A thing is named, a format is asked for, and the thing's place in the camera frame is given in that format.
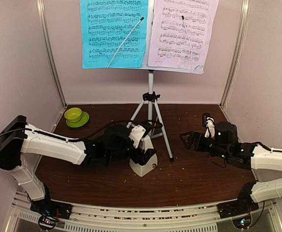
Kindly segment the white metronome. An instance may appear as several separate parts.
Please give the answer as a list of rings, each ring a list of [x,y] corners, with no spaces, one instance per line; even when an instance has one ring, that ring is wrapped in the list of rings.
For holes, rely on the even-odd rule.
[[[143,177],[158,166],[157,150],[151,138],[142,138],[135,153],[130,156],[129,165],[136,175]]]

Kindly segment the white perforated music stand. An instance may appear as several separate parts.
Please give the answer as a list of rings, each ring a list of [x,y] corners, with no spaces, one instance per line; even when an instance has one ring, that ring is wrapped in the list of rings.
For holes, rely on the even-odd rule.
[[[151,40],[151,31],[152,31],[152,23],[153,23],[153,7],[154,7],[155,0],[148,1],[148,18],[147,18],[147,41],[146,41],[146,51],[144,54],[144,58],[142,61],[142,66],[140,69],[148,69],[148,92],[143,95],[142,102],[139,104],[138,108],[136,109],[135,113],[132,116],[132,119],[135,119],[138,112],[140,111],[141,107],[143,106],[144,102],[148,102],[148,118],[152,118],[152,111],[156,110],[157,119],[162,122],[161,113],[158,107],[157,100],[159,95],[157,95],[153,90],[153,83],[154,83],[154,71],[155,70],[162,70],[162,71],[173,71],[173,72],[187,72],[184,69],[170,69],[170,68],[159,68],[159,67],[150,67],[148,66],[148,54],[149,54],[149,46]]]

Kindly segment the lilac sheet music page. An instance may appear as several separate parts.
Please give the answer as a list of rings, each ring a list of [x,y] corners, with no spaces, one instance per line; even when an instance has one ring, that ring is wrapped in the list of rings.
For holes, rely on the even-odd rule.
[[[203,74],[217,0],[156,0],[148,66]]]

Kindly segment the blue sheet music page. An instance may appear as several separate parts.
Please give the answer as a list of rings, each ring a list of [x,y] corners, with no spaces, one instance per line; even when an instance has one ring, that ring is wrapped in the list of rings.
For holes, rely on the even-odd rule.
[[[147,0],[80,1],[83,69],[141,68]]]

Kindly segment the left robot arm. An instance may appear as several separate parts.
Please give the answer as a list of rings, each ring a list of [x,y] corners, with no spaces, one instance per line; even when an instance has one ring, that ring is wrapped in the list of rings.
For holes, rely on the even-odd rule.
[[[29,198],[46,215],[52,214],[56,205],[49,199],[47,187],[29,169],[25,154],[37,154],[65,160],[75,165],[89,164],[93,160],[129,158],[130,167],[140,177],[158,165],[156,150],[149,131],[160,123],[148,121],[128,128],[122,121],[103,126],[84,138],[69,138],[41,130],[17,116],[0,133],[0,168],[8,171]]]

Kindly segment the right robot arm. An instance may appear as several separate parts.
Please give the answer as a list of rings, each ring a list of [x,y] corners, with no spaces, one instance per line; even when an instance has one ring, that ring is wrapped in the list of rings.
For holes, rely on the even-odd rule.
[[[219,157],[224,166],[230,164],[245,170],[274,170],[282,172],[282,149],[270,148],[262,142],[241,143],[236,125],[230,122],[204,123],[206,131],[189,131],[180,134],[187,149],[206,152]],[[245,213],[253,203],[282,197],[282,178],[272,181],[255,181],[245,184],[234,202],[237,213]]]

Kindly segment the green bowl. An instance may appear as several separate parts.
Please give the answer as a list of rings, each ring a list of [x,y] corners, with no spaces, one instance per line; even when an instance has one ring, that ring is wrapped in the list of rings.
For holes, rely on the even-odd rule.
[[[64,113],[64,117],[68,122],[78,122],[82,117],[82,110],[77,107],[70,108]]]

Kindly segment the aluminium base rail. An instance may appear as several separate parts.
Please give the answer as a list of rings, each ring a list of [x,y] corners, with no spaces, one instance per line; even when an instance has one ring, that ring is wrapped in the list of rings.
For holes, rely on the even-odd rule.
[[[282,232],[276,205],[272,201],[251,212],[253,227],[238,229],[234,224],[246,215],[221,218],[217,205],[222,202],[154,208],[120,208],[69,203],[69,219],[59,219],[50,232]],[[30,211],[27,195],[17,191],[4,232],[43,232],[40,215]]]

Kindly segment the right aluminium corner post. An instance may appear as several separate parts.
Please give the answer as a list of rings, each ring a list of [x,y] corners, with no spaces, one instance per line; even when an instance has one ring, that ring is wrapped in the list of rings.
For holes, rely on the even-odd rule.
[[[243,0],[241,7],[241,14],[239,18],[239,25],[237,31],[237,38],[234,47],[233,57],[231,66],[228,72],[228,78],[223,92],[220,107],[226,111],[227,105],[230,101],[232,91],[234,88],[235,80],[240,67],[240,56],[244,48],[245,39],[247,35],[247,29],[249,24],[249,11],[250,11],[251,0]]]

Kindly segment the aluminium corner post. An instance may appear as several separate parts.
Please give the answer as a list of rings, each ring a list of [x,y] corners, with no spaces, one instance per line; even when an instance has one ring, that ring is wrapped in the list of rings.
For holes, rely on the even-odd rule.
[[[223,92],[220,107],[226,111],[227,105],[230,101],[232,91],[234,88],[235,80],[240,67],[240,56],[244,48],[245,39],[247,35],[247,29],[249,24],[249,11],[250,11],[251,0],[243,0],[241,7],[241,14],[239,18],[239,25],[237,31],[237,38],[234,47],[233,57],[231,66],[228,72],[228,78]]]
[[[44,37],[44,42],[45,42],[45,47],[46,47],[46,52],[47,52],[47,57],[48,57],[48,63],[50,66],[51,74],[55,83],[55,87],[61,102],[62,107],[66,107],[66,99],[63,94],[62,86],[59,80],[58,76],[58,71],[57,67],[55,64],[55,59],[53,55],[53,50],[51,46],[51,40],[49,36],[49,31],[48,31],[48,26],[47,26],[47,18],[46,18],[46,12],[45,12],[45,3],[43,0],[37,0],[37,10],[38,10],[38,15],[41,23],[41,28],[43,32],[43,37]]]

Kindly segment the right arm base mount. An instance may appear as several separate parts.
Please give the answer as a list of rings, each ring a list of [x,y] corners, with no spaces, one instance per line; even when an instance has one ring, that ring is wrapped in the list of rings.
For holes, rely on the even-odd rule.
[[[252,211],[259,209],[258,203],[248,203],[235,200],[217,205],[220,219],[231,218],[233,225],[240,230],[248,229],[252,225]]]

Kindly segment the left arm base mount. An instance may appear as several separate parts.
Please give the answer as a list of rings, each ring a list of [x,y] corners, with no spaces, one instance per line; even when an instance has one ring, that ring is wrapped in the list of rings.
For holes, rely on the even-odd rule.
[[[54,229],[60,219],[69,219],[73,206],[53,200],[31,201],[30,210],[39,213],[38,226],[43,231]]]

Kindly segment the left aluminium corner post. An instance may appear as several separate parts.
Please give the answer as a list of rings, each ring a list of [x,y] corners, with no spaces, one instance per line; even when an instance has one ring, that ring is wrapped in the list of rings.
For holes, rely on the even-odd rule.
[[[58,76],[58,71],[57,67],[55,64],[55,59],[53,55],[53,50],[51,46],[51,40],[49,36],[49,31],[48,31],[48,26],[47,26],[47,18],[46,18],[46,12],[45,12],[45,3],[43,0],[37,0],[37,10],[38,10],[38,15],[41,23],[41,28],[43,32],[43,37],[44,37],[44,42],[45,42],[45,47],[46,47],[46,52],[47,52],[47,57],[48,57],[48,63],[50,66],[51,74],[55,83],[55,87],[61,102],[62,107],[66,107],[66,99],[63,94],[62,86],[59,80]]]

